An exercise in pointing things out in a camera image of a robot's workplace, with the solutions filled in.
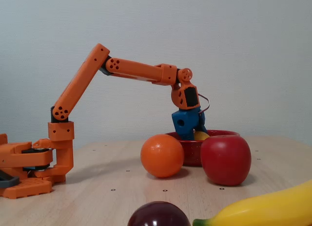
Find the banana stem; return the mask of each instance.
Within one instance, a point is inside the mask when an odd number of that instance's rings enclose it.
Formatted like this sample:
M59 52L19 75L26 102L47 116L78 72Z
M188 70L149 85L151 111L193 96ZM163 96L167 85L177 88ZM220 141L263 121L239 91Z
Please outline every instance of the banana stem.
M194 219L193 226L209 226L209 220Z

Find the apple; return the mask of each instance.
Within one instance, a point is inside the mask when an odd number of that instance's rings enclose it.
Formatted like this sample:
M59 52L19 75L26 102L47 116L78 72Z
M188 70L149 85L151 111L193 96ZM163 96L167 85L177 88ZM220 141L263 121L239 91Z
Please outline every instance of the apple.
M208 178L223 186L243 183L252 163L248 143L237 135L207 138L201 145L200 157Z

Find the white wall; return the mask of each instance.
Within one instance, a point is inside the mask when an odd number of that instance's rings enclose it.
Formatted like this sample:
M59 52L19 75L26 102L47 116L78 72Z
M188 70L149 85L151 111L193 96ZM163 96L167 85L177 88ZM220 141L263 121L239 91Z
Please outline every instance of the white wall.
M209 129L312 144L311 4L0 0L0 132L47 137L50 107L100 42L113 57L191 68ZM170 91L98 72L70 116L76 148L173 131Z

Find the plum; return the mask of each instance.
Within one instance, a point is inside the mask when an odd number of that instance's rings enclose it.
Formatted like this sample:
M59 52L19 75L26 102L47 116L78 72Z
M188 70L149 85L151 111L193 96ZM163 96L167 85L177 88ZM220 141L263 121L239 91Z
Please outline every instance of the plum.
M128 226L190 226L184 212L177 206L163 201L147 203L131 216Z

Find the robotic arm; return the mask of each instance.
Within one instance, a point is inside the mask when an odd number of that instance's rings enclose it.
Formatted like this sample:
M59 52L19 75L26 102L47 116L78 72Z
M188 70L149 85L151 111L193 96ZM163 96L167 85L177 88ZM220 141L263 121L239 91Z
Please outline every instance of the robotic arm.
M109 56L110 51L97 44L51 108L48 123L49 139L8 143L6 134L0 134L0 196L25 197L52 191L52 184L64 182L65 175L74 166L74 123L68 116L90 84L96 72L106 75L148 81L171 86L171 98L179 110L172 114L175 131L183 140L193 140L194 130L206 131L204 110L200 110L199 94L190 80L190 69L175 65L151 66ZM56 150L56 165L49 168Z
M148 81L153 84L171 86L172 102L179 111L172 114L176 132L182 139L193 140L193 130L206 132L204 113L196 86L190 80L190 69L178 69L175 65L151 66L109 56L110 51L98 44L84 61L76 76L66 87L51 109L51 122L68 122L68 116L86 90L98 70L108 76Z

